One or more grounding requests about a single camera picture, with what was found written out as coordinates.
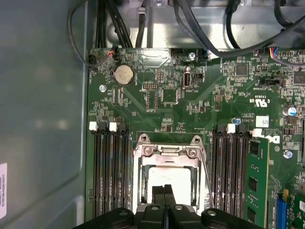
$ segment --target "sticker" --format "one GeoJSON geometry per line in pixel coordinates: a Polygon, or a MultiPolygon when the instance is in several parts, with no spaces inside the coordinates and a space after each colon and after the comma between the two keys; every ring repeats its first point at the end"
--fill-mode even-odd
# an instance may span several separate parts
{"type": "Polygon", "coordinates": [[[300,200],[300,209],[305,212],[305,203],[300,200]]]}
{"type": "Polygon", "coordinates": [[[6,216],[6,184],[8,164],[0,164],[0,219],[6,216]]]}
{"type": "Polygon", "coordinates": [[[256,127],[268,128],[269,127],[269,116],[257,116],[256,127]]]}

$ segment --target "ram slot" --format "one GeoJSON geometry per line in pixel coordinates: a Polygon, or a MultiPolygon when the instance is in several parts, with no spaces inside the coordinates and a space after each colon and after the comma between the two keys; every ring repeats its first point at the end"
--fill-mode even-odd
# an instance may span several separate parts
{"type": "Polygon", "coordinates": [[[217,146],[217,136],[216,134],[213,135],[212,138],[212,147],[211,147],[211,172],[210,172],[210,178],[211,178],[211,189],[212,189],[212,195],[213,195],[213,200],[214,200],[214,204],[215,204],[215,196],[216,193],[215,191],[216,189],[216,164],[217,164],[217,150],[216,150],[216,146],[217,146]]]}
{"type": "Polygon", "coordinates": [[[233,214],[233,156],[236,149],[236,136],[230,135],[227,138],[227,147],[226,147],[226,161],[225,161],[225,211],[229,214],[233,214]]]}
{"type": "Polygon", "coordinates": [[[120,136],[112,133],[112,210],[118,208],[120,136]]]}
{"type": "Polygon", "coordinates": [[[124,132],[122,134],[122,163],[121,163],[121,181],[122,181],[122,208],[128,208],[128,199],[129,197],[129,192],[128,192],[128,182],[129,182],[129,135],[128,132],[124,132]]]}
{"type": "Polygon", "coordinates": [[[100,133],[96,133],[94,135],[94,178],[93,178],[93,215],[97,217],[100,215],[100,157],[101,157],[101,142],[102,135],[100,133]]]}

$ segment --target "electronic component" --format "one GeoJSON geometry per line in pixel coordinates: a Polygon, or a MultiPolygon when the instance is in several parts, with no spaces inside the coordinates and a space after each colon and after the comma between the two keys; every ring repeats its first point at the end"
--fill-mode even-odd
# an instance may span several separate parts
{"type": "Polygon", "coordinates": [[[250,142],[250,153],[258,155],[258,147],[259,147],[258,142],[251,141],[250,142]]]}
{"type": "Polygon", "coordinates": [[[288,116],[286,117],[286,124],[287,125],[296,125],[297,117],[288,116]]]}
{"type": "Polygon", "coordinates": [[[190,86],[190,84],[191,84],[191,74],[189,72],[183,73],[182,83],[183,83],[183,88],[190,86]]]}
{"type": "Polygon", "coordinates": [[[215,95],[215,98],[214,98],[215,102],[222,102],[223,101],[223,96],[220,95],[220,94],[217,94],[215,95]]]}
{"type": "Polygon", "coordinates": [[[286,229],[287,203],[281,198],[276,199],[276,229],[286,229]]]}
{"type": "Polygon", "coordinates": [[[97,122],[89,122],[89,130],[97,131],[99,127],[97,126],[97,122]]]}
{"type": "Polygon", "coordinates": [[[251,208],[247,209],[247,217],[249,222],[255,223],[256,213],[251,208]]]}
{"type": "Polygon", "coordinates": [[[283,115],[285,116],[295,116],[296,115],[296,108],[295,107],[285,107],[283,109],[283,115]]]}
{"type": "Polygon", "coordinates": [[[286,80],[284,78],[262,78],[258,82],[259,86],[286,86],[286,80]]]}
{"type": "Polygon", "coordinates": [[[305,84],[305,72],[294,72],[294,84],[305,84]]]}
{"type": "Polygon", "coordinates": [[[113,76],[121,86],[128,86],[134,81],[134,72],[126,64],[119,65],[113,72],[113,76]]]}
{"type": "Polygon", "coordinates": [[[248,75],[248,65],[247,64],[238,64],[236,66],[236,75],[237,76],[248,75]]]}
{"type": "Polygon", "coordinates": [[[249,188],[254,192],[257,191],[257,181],[254,180],[252,177],[249,177],[249,188]]]}

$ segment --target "cable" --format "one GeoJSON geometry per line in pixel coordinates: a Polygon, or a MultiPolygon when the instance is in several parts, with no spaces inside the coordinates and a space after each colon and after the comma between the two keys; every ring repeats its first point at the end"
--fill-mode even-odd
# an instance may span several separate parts
{"type": "MultiPolygon", "coordinates": [[[[141,7],[145,7],[147,5],[148,0],[144,0],[141,7]]],[[[137,35],[137,39],[135,41],[135,47],[136,48],[141,48],[142,46],[142,41],[143,41],[143,36],[144,36],[144,30],[145,30],[145,14],[140,14],[139,15],[139,31],[137,35]]]]}
{"type": "Polygon", "coordinates": [[[305,67],[305,63],[289,63],[289,62],[284,62],[282,60],[277,59],[276,54],[277,54],[277,52],[279,51],[280,48],[271,47],[269,49],[270,49],[271,59],[273,59],[274,62],[283,64],[283,65],[288,66],[288,67],[305,67]]]}
{"type": "Polygon", "coordinates": [[[125,23],[123,21],[123,18],[121,17],[120,12],[118,11],[118,8],[116,7],[115,3],[112,0],[106,0],[106,3],[108,4],[109,11],[113,12],[113,14],[116,18],[116,21],[117,21],[119,27],[122,30],[122,34],[123,34],[123,37],[125,39],[127,48],[132,48],[132,42],[130,40],[130,37],[129,37],[129,34],[127,32],[127,29],[126,29],[125,23]]]}
{"type": "Polygon", "coordinates": [[[116,31],[116,34],[118,35],[118,38],[119,38],[119,41],[120,41],[120,44],[121,44],[122,48],[127,48],[125,39],[124,39],[122,31],[121,31],[121,28],[119,27],[119,24],[118,24],[118,22],[115,18],[114,13],[111,10],[109,10],[109,14],[110,14],[112,23],[114,25],[114,29],[116,31]]]}
{"type": "Polygon", "coordinates": [[[188,27],[183,23],[180,15],[179,15],[179,5],[178,5],[178,2],[177,0],[174,0],[173,1],[173,9],[175,11],[175,17],[176,17],[176,21],[180,27],[180,29],[187,35],[189,36],[190,38],[192,38],[197,44],[203,46],[205,49],[206,46],[198,39],[198,37],[196,37],[189,29],[188,27]]]}
{"type": "MultiPolygon", "coordinates": [[[[284,28],[288,28],[289,26],[292,26],[293,23],[290,22],[284,15],[283,12],[281,11],[281,0],[275,0],[274,4],[274,16],[277,20],[277,22],[283,26],[284,28]]],[[[296,28],[294,29],[295,32],[298,33],[304,33],[305,29],[303,28],[296,28]]]]}
{"type": "Polygon", "coordinates": [[[214,53],[216,56],[223,57],[223,58],[232,58],[237,56],[245,55],[249,52],[256,51],[258,49],[261,49],[263,47],[269,46],[278,39],[282,38],[283,36],[287,35],[289,32],[297,28],[300,24],[305,22],[305,16],[301,17],[299,20],[297,20],[292,26],[284,30],[283,32],[280,32],[279,34],[259,43],[254,46],[245,48],[245,49],[239,49],[239,50],[233,50],[230,52],[220,52],[218,51],[215,46],[210,42],[208,37],[205,35],[205,33],[202,31],[198,21],[196,20],[189,4],[186,0],[178,0],[180,7],[185,15],[185,18],[187,22],[189,23],[191,29],[193,30],[194,34],[199,38],[199,40],[204,43],[207,48],[214,53]]]}
{"type": "Polygon", "coordinates": [[[240,4],[240,1],[241,0],[229,0],[228,5],[225,8],[225,14],[227,15],[225,30],[227,32],[227,36],[229,38],[229,41],[230,41],[231,45],[235,49],[240,49],[240,47],[237,44],[236,40],[234,39],[231,24],[232,24],[233,13],[235,13],[237,11],[237,8],[240,4]]]}
{"type": "Polygon", "coordinates": [[[108,58],[108,55],[104,56],[101,60],[99,60],[99,62],[97,64],[91,64],[89,62],[87,62],[86,60],[83,59],[83,57],[81,56],[80,52],[78,51],[76,44],[75,44],[75,40],[73,37],[73,32],[72,32],[72,17],[73,14],[75,13],[75,11],[85,2],[87,2],[88,0],[82,0],[80,3],[78,3],[74,8],[72,8],[69,12],[68,15],[68,33],[69,33],[69,40],[70,43],[72,45],[73,51],[75,52],[76,56],[78,57],[78,59],[85,65],[87,65],[88,67],[91,68],[97,68],[99,66],[101,66],[108,58]]]}
{"type": "Polygon", "coordinates": [[[100,47],[106,48],[106,24],[107,24],[107,11],[106,11],[106,4],[104,0],[101,1],[101,16],[100,16],[100,47]]]}
{"type": "Polygon", "coordinates": [[[240,47],[237,44],[236,40],[234,39],[234,36],[233,36],[233,33],[232,33],[232,28],[231,28],[232,15],[233,15],[232,12],[227,14],[225,30],[227,31],[229,41],[230,41],[231,45],[233,46],[233,48],[240,49],[240,47]]]}

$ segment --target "green circuit board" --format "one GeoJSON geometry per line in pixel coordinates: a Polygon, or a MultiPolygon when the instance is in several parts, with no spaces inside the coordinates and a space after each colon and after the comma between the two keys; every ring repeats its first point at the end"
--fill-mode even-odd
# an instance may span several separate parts
{"type": "MultiPolygon", "coordinates": [[[[108,51],[93,49],[91,55],[100,59],[108,51]]],[[[277,56],[298,61],[305,58],[305,52],[285,50],[277,56]]],[[[225,174],[213,167],[218,160],[213,159],[215,151],[218,156],[226,155],[214,139],[218,133],[226,136],[228,124],[236,124],[244,125],[248,135],[239,142],[246,144],[239,152],[246,173],[240,170],[244,184],[236,184],[244,187],[244,203],[238,204],[235,214],[259,226],[277,228],[276,199],[284,188],[293,193],[305,181],[304,86],[304,70],[276,64],[268,52],[211,59],[197,49],[120,49],[116,58],[108,58],[89,74],[88,126],[90,122],[124,125],[118,129],[122,128],[123,135],[108,139],[109,148],[96,144],[101,139],[94,133],[87,134],[86,221],[115,207],[131,208],[132,150],[140,134],[150,133],[162,143],[189,143],[199,135],[210,174],[225,174]],[[130,82],[115,79],[121,65],[132,70],[130,82]],[[296,108],[295,116],[286,114],[289,107],[296,108]],[[260,137],[252,137],[254,129],[261,129],[260,137]],[[259,153],[264,151],[261,158],[251,153],[253,141],[259,144],[259,153]],[[101,148],[112,152],[110,159],[97,155],[101,148]],[[285,158],[285,151],[293,156],[285,158]],[[110,177],[107,184],[101,180],[103,173],[110,177]],[[101,190],[109,196],[102,197],[101,190]]],[[[221,179],[221,175],[211,176],[216,183],[221,179]]]]}

